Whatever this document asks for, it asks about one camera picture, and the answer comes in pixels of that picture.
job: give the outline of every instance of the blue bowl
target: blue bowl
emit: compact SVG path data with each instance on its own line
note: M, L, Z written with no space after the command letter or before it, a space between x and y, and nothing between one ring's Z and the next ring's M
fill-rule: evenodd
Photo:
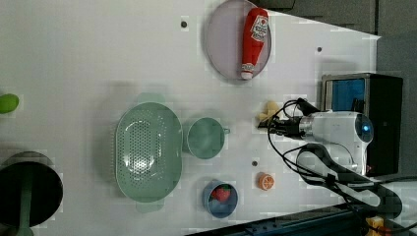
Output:
M218 200L209 200L209 196L211 195L212 191L220 185L228 185L230 186L230 197L225 203L221 203ZM236 189L227 183L213 180L211 181L203 190L203 206L205 206L206 210L210 212L210 214L216 218L224 218L229 216L237 206L238 202L238 194Z

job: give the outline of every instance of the mint green cup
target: mint green cup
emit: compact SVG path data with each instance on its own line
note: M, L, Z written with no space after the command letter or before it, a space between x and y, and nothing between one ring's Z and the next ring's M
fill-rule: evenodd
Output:
M225 135L229 133L229 129L224 129L212 118L199 119L189 127L185 136L185 149L200 159L213 158L223 148Z

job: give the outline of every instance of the white tabletop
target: white tabletop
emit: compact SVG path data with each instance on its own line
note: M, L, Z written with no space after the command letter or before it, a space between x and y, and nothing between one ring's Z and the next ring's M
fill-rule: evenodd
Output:
M341 203L284 167L255 117L268 100L316 101L323 74L374 72L377 37L269 12L266 69L229 81L204 50L204 27L221 2L0 2L0 92L21 98L16 112L0 116L0 160L37 150L64 183L63 204L35 235L180 235ZM112 134L141 92L162 93L181 122L211 116L231 129L219 156L183 154L180 183L161 211L147 214L112 174ZM298 145L276 140L282 149ZM272 190L256 188L259 172L274 176ZM201 203L213 178L239 191L235 212L221 220Z

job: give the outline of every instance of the ketchup bottle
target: ketchup bottle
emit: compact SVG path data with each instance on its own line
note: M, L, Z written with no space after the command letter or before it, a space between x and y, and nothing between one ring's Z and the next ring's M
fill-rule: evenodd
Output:
M250 80L254 77L257 65L268 32L268 12L262 8L254 8L246 17L243 29L242 78Z

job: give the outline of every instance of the green plastic basket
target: green plastic basket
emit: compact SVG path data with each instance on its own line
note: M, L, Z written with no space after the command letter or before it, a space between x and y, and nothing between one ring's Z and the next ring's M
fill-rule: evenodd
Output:
M178 184L182 139L178 117L159 102L144 102L123 115L116 131L116 179L138 211L161 209Z

